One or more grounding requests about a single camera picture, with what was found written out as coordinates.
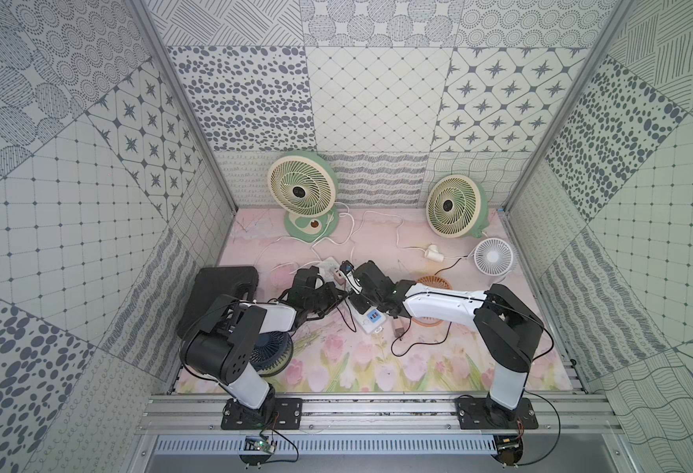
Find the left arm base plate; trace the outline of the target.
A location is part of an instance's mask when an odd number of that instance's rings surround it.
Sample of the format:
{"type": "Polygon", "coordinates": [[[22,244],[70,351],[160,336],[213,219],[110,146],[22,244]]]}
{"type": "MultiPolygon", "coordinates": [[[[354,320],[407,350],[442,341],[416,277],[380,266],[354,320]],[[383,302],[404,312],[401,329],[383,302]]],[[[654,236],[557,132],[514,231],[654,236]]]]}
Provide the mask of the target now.
{"type": "Polygon", "coordinates": [[[220,427],[223,431],[252,431],[273,428],[298,430],[301,424],[302,398],[267,398],[258,409],[244,406],[236,399],[226,402],[220,427]]]}

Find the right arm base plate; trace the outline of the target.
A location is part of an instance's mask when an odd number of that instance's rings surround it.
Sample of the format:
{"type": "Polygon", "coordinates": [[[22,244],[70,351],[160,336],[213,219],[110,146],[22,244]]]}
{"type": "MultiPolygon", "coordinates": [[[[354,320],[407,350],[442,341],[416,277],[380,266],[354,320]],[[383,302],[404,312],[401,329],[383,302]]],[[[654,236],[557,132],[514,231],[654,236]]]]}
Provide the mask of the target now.
{"type": "Polygon", "coordinates": [[[463,394],[454,404],[462,430],[536,430],[539,427],[529,398],[521,398],[514,410],[502,407],[488,396],[463,394]]]}

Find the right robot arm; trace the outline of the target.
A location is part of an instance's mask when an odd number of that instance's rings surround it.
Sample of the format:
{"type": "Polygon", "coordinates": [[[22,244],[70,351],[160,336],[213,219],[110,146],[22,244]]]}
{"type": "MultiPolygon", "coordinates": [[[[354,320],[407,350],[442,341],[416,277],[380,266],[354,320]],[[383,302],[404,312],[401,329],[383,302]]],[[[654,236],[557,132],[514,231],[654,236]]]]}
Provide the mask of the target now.
{"type": "Polygon", "coordinates": [[[517,410],[545,328],[508,287],[464,292],[394,282],[372,260],[359,266],[344,260],[340,273],[356,296],[385,315],[430,317],[476,329],[495,362],[488,406],[508,414],[517,410]]]}

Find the white power strip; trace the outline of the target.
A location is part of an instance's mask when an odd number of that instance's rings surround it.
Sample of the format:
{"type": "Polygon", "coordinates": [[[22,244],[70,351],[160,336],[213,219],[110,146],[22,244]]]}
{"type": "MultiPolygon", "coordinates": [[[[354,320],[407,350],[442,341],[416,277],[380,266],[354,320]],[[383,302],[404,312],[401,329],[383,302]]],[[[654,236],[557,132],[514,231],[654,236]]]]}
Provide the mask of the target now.
{"type": "Polygon", "coordinates": [[[387,317],[377,310],[377,307],[365,307],[365,302],[358,297],[351,297],[353,293],[352,285],[346,278],[346,283],[340,285],[334,281],[334,270],[340,269],[340,264],[332,257],[316,264],[320,275],[326,282],[333,282],[336,289],[346,293],[342,296],[342,302],[338,305],[338,310],[344,316],[344,322],[352,330],[361,330],[365,334],[380,333],[382,325],[387,321],[387,317]]]}

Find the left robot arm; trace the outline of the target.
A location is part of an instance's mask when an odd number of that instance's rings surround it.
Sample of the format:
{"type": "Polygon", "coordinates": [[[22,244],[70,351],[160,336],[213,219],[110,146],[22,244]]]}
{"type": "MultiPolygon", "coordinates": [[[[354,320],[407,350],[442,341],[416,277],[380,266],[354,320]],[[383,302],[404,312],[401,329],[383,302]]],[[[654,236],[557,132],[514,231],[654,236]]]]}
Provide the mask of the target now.
{"type": "Polygon", "coordinates": [[[298,270],[279,297],[255,302],[259,279],[253,266],[201,269],[177,335],[189,374],[217,382],[242,407],[263,413],[275,390],[262,372],[286,356],[293,332],[337,309],[346,291],[310,266],[298,270]]]}

